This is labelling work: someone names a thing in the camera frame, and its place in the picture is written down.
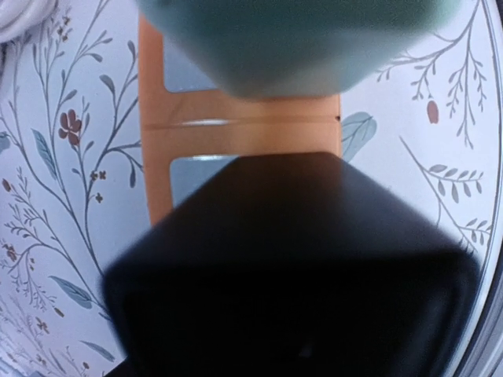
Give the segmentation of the black power adapter with cable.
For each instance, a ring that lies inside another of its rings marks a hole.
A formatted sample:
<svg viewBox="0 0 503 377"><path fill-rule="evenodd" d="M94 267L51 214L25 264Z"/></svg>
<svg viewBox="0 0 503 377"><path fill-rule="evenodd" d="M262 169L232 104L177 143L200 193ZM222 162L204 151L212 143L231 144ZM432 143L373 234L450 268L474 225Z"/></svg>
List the black power adapter with cable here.
<svg viewBox="0 0 503 377"><path fill-rule="evenodd" d="M330 153L235 159L106 271L139 376L441 376L479 263Z"/></svg>

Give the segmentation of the orange power strip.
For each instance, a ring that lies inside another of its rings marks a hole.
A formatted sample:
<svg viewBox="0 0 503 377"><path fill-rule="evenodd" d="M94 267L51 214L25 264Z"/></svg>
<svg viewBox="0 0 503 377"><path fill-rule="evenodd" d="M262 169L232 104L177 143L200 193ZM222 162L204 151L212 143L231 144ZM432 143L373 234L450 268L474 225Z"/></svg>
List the orange power strip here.
<svg viewBox="0 0 503 377"><path fill-rule="evenodd" d="M163 83L163 37L138 25L138 99L145 191L152 224L173 206L171 162L199 155L330 152L342 156L340 97L243 100L220 90L172 93Z"/></svg>

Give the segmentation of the green plug adapter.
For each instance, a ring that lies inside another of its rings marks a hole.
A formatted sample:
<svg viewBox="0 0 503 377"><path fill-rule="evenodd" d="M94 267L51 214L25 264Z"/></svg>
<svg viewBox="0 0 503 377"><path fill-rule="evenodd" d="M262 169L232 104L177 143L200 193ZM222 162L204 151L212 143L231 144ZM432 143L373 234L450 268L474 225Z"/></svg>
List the green plug adapter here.
<svg viewBox="0 0 503 377"><path fill-rule="evenodd" d="M215 88L242 98L324 97L361 82L458 1L140 1L145 19Z"/></svg>

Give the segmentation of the light blue power strip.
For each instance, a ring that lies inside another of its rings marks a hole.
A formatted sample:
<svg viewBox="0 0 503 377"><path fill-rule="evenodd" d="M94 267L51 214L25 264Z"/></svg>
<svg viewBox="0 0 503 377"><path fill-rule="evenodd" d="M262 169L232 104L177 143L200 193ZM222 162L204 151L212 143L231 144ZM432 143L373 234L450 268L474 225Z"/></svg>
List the light blue power strip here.
<svg viewBox="0 0 503 377"><path fill-rule="evenodd" d="M1 43L13 40L42 23L56 5L56 0L1 1Z"/></svg>

